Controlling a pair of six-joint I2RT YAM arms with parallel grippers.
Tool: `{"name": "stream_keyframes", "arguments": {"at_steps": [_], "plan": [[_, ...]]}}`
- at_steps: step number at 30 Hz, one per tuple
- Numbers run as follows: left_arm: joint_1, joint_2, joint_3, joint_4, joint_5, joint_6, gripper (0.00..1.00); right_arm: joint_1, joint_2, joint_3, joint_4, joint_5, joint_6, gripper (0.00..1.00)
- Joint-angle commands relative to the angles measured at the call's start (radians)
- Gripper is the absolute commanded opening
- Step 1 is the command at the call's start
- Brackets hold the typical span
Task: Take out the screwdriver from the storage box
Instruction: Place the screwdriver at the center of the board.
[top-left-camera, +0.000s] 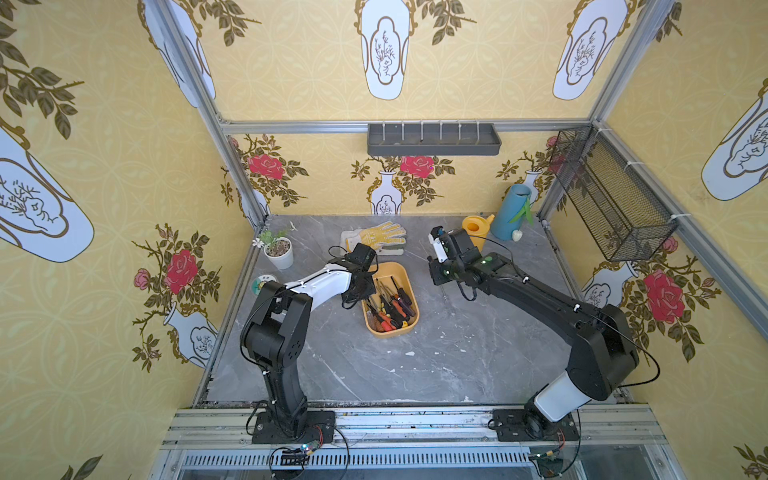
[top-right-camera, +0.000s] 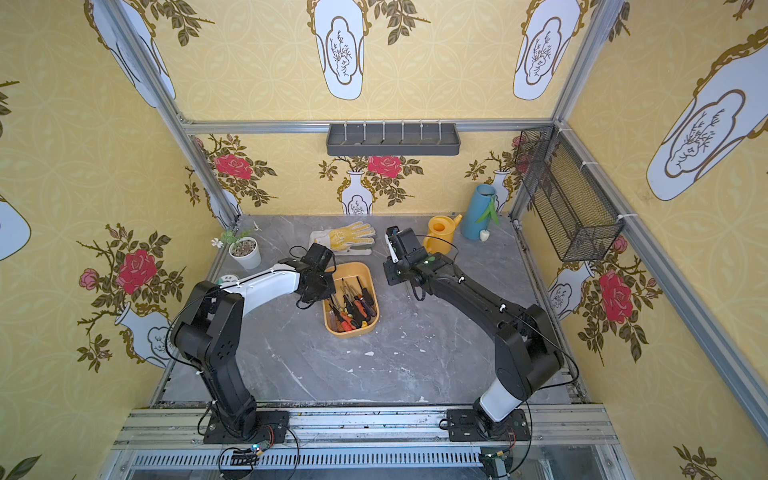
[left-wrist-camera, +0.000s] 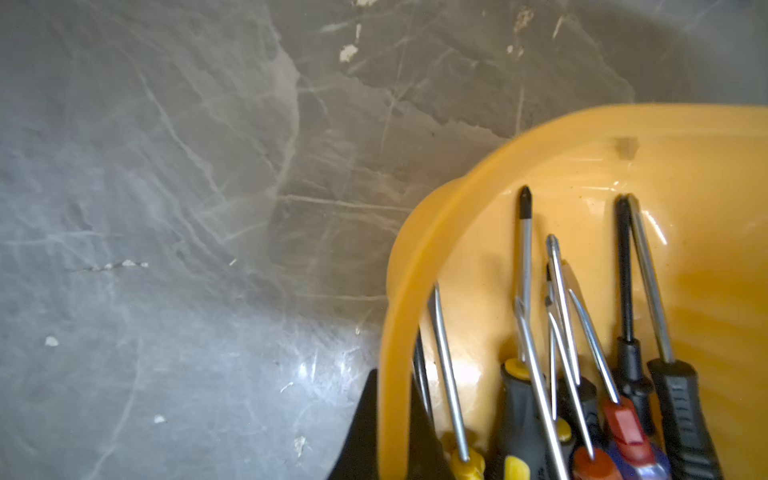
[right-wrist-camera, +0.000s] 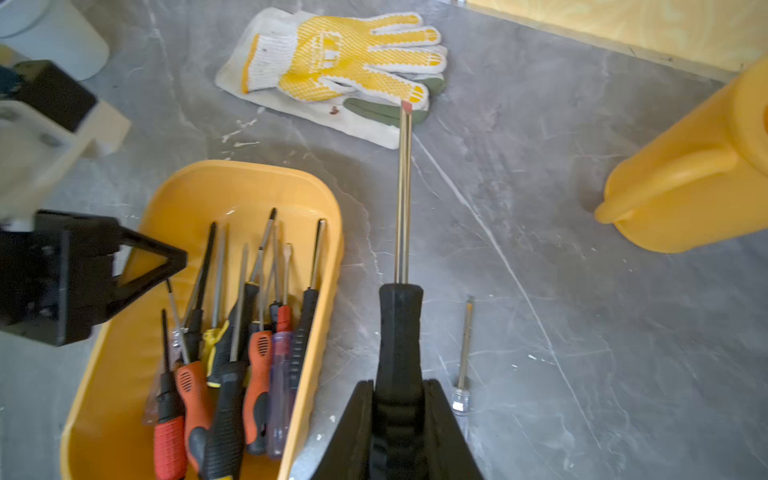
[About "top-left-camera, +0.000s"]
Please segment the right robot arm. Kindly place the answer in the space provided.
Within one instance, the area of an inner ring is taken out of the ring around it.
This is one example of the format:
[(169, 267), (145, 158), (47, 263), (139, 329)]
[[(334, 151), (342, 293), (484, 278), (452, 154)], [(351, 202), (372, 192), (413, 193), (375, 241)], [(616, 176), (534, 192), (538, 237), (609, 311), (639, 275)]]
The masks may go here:
[(639, 364), (625, 314), (569, 297), (524, 272), (510, 253), (483, 254), (463, 229), (432, 228), (428, 258), (436, 286), (456, 282), (505, 300), (542, 322), (570, 346), (565, 370), (524, 407), (530, 434), (547, 428), (591, 401), (603, 401)]

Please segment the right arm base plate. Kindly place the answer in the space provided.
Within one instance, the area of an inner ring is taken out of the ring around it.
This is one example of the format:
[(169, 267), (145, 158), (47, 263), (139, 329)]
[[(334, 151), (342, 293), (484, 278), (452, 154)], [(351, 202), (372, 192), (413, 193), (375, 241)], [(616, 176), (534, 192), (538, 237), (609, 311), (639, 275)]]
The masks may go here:
[(487, 427), (496, 433), (500, 442), (572, 442), (581, 438), (573, 415), (568, 414), (558, 422), (551, 422), (543, 415), (522, 407), (494, 409)]

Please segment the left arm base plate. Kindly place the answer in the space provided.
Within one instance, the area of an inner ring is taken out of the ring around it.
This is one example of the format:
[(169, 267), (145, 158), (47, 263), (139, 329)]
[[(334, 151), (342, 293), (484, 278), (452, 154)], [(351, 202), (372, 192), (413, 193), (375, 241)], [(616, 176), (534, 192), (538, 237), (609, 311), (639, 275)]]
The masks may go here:
[(334, 437), (336, 414), (332, 410), (309, 410), (294, 419), (279, 419), (265, 410), (246, 424), (253, 444), (290, 445), (319, 441), (330, 442)]

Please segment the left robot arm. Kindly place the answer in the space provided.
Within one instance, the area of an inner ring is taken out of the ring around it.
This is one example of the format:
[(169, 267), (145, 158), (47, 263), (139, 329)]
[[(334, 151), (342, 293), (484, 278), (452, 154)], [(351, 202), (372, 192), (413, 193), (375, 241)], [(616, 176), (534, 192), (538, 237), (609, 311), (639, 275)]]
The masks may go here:
[(246, 421), (255, 444), (328, 442), (335, 433), (332, 410), (312, 410), (302, 390), (298, 359), (314, 308), (335, 297), (350, 309), (374, 293), (376, 251), (358, 244), (331, 259), (319, 271), (283, 284), (261, 288), (240, 335), (240, 351), (260, 369), (268, 398)]

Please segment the yellow plastic storage box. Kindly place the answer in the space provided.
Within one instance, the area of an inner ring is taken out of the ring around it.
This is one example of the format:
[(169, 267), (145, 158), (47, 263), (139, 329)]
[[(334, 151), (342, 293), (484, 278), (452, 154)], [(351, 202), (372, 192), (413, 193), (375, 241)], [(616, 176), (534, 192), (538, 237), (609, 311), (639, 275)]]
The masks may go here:
[[(419, 322), (420, 312), (405, 267), (397, 262), (385, 262), (377, 267), (372, 267), (370, 270), (374, 272), (375, 293), (367, 300), (361, 301), (363, 318), (368, 331), (379, 339), (394, 338), (411, 332)], [(407, 317), (401, 305), (397, 302), (395, 289), (390, 280), (392, 276), (395, 277), (398, 285), (410, 297), (412, 309), (415, 312), (413, 318)], [(387, 315), (390, 318), (390, 323), (395, 327), (394, 331), (382, 333), (375, 329), (374, 321), (366, 306), (367, 301), (370, 301), (382, 315)]]

